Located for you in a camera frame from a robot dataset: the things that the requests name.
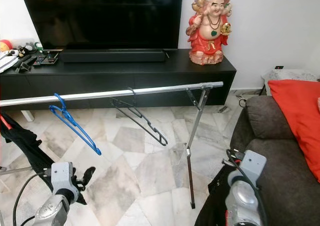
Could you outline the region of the brown fabric sofa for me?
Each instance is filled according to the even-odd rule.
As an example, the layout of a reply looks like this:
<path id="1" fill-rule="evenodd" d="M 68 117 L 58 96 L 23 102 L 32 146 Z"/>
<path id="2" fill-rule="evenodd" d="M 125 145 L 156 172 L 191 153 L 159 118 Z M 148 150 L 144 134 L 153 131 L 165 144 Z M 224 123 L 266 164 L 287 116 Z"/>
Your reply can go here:
<path id="1" fill-rule="evenodd" d="M 320 226 L 320 182 L 272 96 L 249 98 L 240 112 L 230 148 L 266 158 L 257 181 L 269 226 Z"/>

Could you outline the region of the black garment with red stripe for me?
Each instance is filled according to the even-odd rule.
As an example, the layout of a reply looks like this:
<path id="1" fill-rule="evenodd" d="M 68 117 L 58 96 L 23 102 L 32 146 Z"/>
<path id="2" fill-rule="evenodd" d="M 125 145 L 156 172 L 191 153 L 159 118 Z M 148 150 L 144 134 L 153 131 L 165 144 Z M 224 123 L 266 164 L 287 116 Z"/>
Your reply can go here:
<path id="1" fill-rule="evenodd" d="M 226 198 L 230 192 L 228 175 L 234 170 L 232 166 L 223 164 L 218 174 L 207 185 L 209 195 L 194 226 L 226 226 Z"/>

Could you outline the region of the black electronic device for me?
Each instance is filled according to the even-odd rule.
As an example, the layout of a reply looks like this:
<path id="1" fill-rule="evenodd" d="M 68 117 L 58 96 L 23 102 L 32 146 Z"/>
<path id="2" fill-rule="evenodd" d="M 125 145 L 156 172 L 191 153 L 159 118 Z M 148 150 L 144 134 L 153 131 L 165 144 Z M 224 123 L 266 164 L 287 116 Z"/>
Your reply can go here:
<path id="1" fill-rule="evenodd" d="M 47 51 L 36 53 L 35 61 L 32 63 L 32 66 L 49 66 L 55 65 L 58 61 L 59 51 Z"/>

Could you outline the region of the red hanger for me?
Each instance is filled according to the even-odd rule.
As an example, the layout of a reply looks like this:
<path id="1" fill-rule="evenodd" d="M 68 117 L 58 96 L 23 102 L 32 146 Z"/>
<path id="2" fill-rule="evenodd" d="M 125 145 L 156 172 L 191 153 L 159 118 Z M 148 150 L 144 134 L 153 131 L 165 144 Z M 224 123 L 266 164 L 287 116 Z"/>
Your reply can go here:
<path id="1" fill-rule="evenodd" d="M 11 130 L 11 129 L 12 129 L 11 124 L 6 121 L 6 119 L 5 119 L 4 116 L 2 116 L 2 115 L 0 116 L 0 121 L 1 121 L 2 125 L 3 125 L 7 130 Z"/>

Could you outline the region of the white marble side table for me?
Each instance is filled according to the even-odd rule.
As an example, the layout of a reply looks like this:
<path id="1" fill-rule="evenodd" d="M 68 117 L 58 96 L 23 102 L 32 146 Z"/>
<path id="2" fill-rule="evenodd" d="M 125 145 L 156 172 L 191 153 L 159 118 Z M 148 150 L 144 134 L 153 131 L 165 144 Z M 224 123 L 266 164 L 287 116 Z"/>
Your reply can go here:
<path id="1" fill-rule="evenodd" d="M 268 85 L 269 81 L 274 80 L 299 80 L 320 82 L 320 73 L 313 73 L 306 69 L 273 69 L 262 76 L 264 90 L 260 95 L 271 96 L 271 89 Z"/>

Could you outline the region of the black television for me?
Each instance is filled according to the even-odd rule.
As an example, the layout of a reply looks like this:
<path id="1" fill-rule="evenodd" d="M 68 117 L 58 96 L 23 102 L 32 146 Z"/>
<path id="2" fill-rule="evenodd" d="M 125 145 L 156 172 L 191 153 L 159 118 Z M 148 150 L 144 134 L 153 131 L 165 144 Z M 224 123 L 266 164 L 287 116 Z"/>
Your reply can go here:
<path id="1" fill-rule="evenodd" d="M 182 0 L 23 0 L 47 49 L 175 49 Z"/>

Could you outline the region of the small black tripod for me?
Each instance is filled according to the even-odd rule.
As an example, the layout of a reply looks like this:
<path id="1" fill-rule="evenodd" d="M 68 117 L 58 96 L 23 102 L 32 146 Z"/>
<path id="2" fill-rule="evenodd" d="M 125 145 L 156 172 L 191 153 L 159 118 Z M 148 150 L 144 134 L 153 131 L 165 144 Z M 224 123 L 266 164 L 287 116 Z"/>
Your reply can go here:
<path id="1" fill-rule="evenodd" d="M 16 73 L 24 73 L 24 72 L 30 72 L 32 70 L 32 62 L 36 60 L 36 57 L 34 56 L 25 56 L 23 59 L 21 59 L 18 62 L 18 65 L 16 66 L 15 72 Z"/>

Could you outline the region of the black shirt with green logo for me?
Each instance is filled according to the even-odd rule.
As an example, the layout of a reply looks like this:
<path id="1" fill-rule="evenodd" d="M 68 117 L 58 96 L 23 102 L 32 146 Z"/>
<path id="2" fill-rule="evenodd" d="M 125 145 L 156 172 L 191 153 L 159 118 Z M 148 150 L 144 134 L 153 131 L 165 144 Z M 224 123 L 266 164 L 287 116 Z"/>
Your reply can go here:
<path id="1" fill-rule="evenodd" d="M 55 203 L 62 202 L 69 206 L 74 203 L 79 203 L 82 205 L 87 205 L 86 200 L 82 196 L 82 191 L 75 194 L 68 189 L 60 189 L 57 192 L 52 192 L 51 184 L 51 165 L 55 162 L 50 156 L 41 149 L 42 140 L 37 138 L 37 135 L 31 130 L 24 128 L 17 121 L 15 121 L 6 112 L 0 112 L 6 121 L 11 124 L 11 129 L 7 128 L 0 122 L 0 135 L 8 142 L 14 143 L 23 152 L 27 161 L 30 164 L 30 168 L 34 171 L 35 175 L 41 178 L 41 180 L 50 189 L 50 199 L 54 200 Z M 75 176 L 77 176 L 76 169 L 73 165 L 74 175 L 71 177 L 73 184 L 75 185 Z"/>

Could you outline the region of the silver metal clothes rack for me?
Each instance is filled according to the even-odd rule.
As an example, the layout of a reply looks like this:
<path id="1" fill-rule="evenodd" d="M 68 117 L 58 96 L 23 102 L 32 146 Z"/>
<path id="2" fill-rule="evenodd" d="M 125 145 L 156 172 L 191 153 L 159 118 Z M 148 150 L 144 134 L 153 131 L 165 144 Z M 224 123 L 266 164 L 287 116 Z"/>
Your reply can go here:
<path id="1" fill-rule="evenodd" d="M 198 113 L 193 123 L 192 132 L 190 132 L 189 141 L 186 143 L 186 161 L 187 161 L 187 172 L 189 176 L 189 189 L 190 189 L 190 207 L 195 208 L 195 190 L 194 190 L 194 178 L 192 173 L 192 151 L 191 146 L 194 142 L 195 134 L 199 122 L 202 117 L 202 112 L 209 98 L 210 90 L 213 88 L 219 88 L 224 85 L 223 82 L 204 82 L 197 84 L 186 84 L 186 85 L 176 85 L 176 86 L 163 86 L 156 88 L 140 88 L 140 89 L 122 89 L 117 91 L 103 91 L 103 92 L 91 92 L 91 93 L 79 93 L 73 95 L 58 95 L 53 96 L 35 96 L 28 98 L 16 98 L 16 99 L 5 99 L 0 101 L 0 107 L 13 107 L 16 105 L 29 105 L 36 103 L 50 103 L 58 100 L 61 103 L 62 108 L 59 111 L 66 112 L 66 100 L 94 100 L 99 98 L 110 98 L 114 100 L 116 97 L 121 96 L 137 96 L 146 94 L 156 94 L 164 92 L 185 92 L 192 104 L 198 109 Z"/>

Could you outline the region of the black television cabinet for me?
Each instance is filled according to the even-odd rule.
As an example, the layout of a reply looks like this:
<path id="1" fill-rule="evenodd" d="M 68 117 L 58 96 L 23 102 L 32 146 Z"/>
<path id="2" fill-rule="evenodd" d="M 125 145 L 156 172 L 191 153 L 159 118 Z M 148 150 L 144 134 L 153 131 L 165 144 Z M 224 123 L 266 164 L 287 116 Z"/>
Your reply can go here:
<path id="1" fill-rule="evenodd" d="M 43 65 L 29 72 L 9 69 L 0 75 L 0 98 L 16 100 L 89 92 L 126 91 L 176 85 L 222 82 L 211 89 L 206 104 L 224 105 L 236 69 L 228 59 L 217 64 L 191 62 L 187 48 L 170 50 L 163 62 L 64 63 Z"/>

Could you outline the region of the orange ball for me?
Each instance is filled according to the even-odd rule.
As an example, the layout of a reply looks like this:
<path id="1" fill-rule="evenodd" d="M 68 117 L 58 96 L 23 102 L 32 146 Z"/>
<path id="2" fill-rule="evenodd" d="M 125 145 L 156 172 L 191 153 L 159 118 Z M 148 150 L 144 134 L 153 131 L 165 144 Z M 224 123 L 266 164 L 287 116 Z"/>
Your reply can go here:
<path id="1" fill-rule="evenodd" d="M 8 52 L 13 50 L 13 44 L 10 40 L 0 40 L 0 52 Z"/>

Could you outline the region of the blue plastic hanger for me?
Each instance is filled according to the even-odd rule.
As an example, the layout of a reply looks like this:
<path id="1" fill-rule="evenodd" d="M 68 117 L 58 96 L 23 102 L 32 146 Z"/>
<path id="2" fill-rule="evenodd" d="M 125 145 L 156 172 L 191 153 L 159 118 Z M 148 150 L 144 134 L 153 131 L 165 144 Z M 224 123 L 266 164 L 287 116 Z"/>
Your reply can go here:
<path id="1" fill-rule="evenodd" d="M 61 98 L 57 93 L 54 94 L 57 100 L 60 102 L 61 107 L 57 105 L 50 105 L 48 108 L 50 111 L 64 123 L 67 127 L 69 127 L 73 132 L 82 139 L 82 141 L 89 146 L 97 155 L 101 156 L 102 152 L 96 146 L 94 140 L 89 136 L 89 134 L 77 123 L 77 121 L 71 116 L 70 112 L 67 110 L 66 102 Z"/>

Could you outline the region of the red pillow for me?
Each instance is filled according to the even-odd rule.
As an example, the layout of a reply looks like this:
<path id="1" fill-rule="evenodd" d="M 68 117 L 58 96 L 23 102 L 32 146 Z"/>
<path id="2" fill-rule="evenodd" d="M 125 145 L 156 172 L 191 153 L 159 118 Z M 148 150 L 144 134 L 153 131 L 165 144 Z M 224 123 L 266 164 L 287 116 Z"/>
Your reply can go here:
<path id="1" fill-rule="evenodd" d="M 270 80 L 272 98 L 302 150 L 308 168 L 320 183 L 320 82 Z"/>

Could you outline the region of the black hanger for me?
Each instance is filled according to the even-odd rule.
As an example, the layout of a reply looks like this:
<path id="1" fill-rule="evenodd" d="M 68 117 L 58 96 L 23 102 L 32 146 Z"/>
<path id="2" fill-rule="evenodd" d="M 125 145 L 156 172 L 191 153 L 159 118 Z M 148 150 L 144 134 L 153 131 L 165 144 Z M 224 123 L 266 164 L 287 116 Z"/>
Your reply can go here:
<path id="1" fill-rule="evenodd" d="M 116 108 L 121 114 L 129 118 L 133 123 L 136 123 L 142 130 L 144 130 L 147 134 L 149 134 L 155 141 L 160 143 L 162 146 L 167 146 L 169 143 L 169 140 L 165 137 L 165 135 L 158 130 L 157 127 L 153 125 L 151 120 L 149 120 L 138 108 L 137 108 L 137 93 L 134 89 L 128 88 L 129 91 L 131 91 L 133 99 L 133 104 L 130 104 L 126 101 L 119 100 L 115 98 L 114 96 L 110 96 L 110 104 L 112 107 Z M 146 121 L 146 127 L 143 126 L 142 123 L 140 123 L 137 119 L 142 119 Z"/>

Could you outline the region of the black soundbar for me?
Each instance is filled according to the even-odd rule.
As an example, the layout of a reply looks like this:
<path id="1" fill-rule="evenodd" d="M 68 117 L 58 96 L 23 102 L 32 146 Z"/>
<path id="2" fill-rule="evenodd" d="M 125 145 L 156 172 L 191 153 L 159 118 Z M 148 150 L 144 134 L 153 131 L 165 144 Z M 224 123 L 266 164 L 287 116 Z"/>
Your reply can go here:
<path id="1" fill-rule="evenodd" d="M 162 49 L 153 48 L 67 48 L 59 57 L 65 63 L 154 63 L 164 62 L 169 55 Z"/>

